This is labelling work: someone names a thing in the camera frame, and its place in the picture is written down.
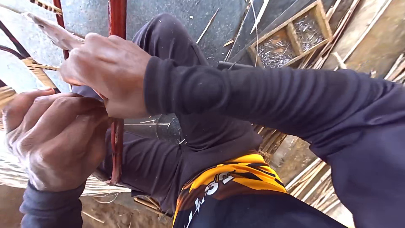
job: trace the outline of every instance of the red metal rod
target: red metal rod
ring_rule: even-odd
[[[62,4],[60,4],[60,0],[53,0],[53,4],[57,8],[62,9]],[[65,23],[63,21],[63,14],[62,15],[56,14],[56,21],[58,22],[58,25],[62,26],[62,28],[65,28]],[[68,50],[63,50],[63,57],[65,59],[69,58],[69,51]]]
[[[109,33],[126,39],[126,0],[108,0]],[[122,149],[124,143],[124,120],[115,119],[111,125],[111,146],[113,149],[113,171],[110,185],[116,185],[121,178]]]
[[[109,33],[126,39],[126,0],[109,0]]]

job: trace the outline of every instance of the right hand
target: right hand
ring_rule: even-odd
[[[96,33],[86,35],[61,65],[60,74],[70,84],[87,85],[105,101],[109,116],[148,116],[143,98],[143,78],[151,56],[131,41]]]

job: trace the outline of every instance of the wooden frame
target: wooden frame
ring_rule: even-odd
[[[320,32],[322,33],[324,40],[321,41],[320,43],[314,45],[307,51],[303,51],[302,47],[301,47],[301,43],[298,40],[293,22],[306,13],[312,14],[312,16],[314,17],[316,23],[318,24],[318,26],[320,28]],[[258,66],[264,67],[261,58],[256,53],[256,45],[261,44],[263,41],[267,40],[269,37],[273,36],[275,33],[279,32],[282,29],[286,30],[288,41],[290,41],[292,48],[294,50],[294,53],[296,54],[296,57],[291,59],[288,63],[284,64],[283,67],[291,65],[292,63],[300,60],[302,57],[313,52],[315,49],[321,47],[322,45],[325,45],[327,42],[330,41],[330,39],[332,37],[332,30],[330,29],[329,23],[326,19],[326,14],[325,14],[325,10],[323,8],[322,2],[321,2],[321,0],[317,0],[314,3],[310,4],[309,6],[307,6],[305,9],[301,10],[296,15],[294,15],[292,18],[290,18],[287,21],[285,21],[284,23],[282,23],[280,26],[278,26],[274,30],[272,30],[269,33],[262,36],[260,39],[258,39],[257,42],[253,43],[252,45],[250,45],[248,47],[247,50],[248,50],[248,53],[249,53],[252,61],[255,62],[257,59]]]

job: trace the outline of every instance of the hand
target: hand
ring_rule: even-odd
[[[86,35],[60,67],[64,81],[87,85],[105,101],[109,116],[148,116],[143,98],[143,78],[151,56],[118,36]]]
[[[3,109],[6,144],[41,191],[85,183],[105,157],[109,126],[102,102],[53,89],[17,95]]]

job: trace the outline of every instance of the black cord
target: black cord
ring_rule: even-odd
[[[10,52],[11,54],[15,55],[17,58],[19,58],[21,60],[25,59],[20,53],[18,53],[17,51],[15,51],[15,50],[13,50],[13,49],[11,49],[9,47],[0,45],[0,50]]]
[[[11,40],[17,50],[20,52],[20,55],[23,56],[23,59],[31,57],[30,54],[25,50],[25,48],[18,42],[18,40],[11,34],[7,27],[0,21],[0,29],[6,34],[6,36]]]

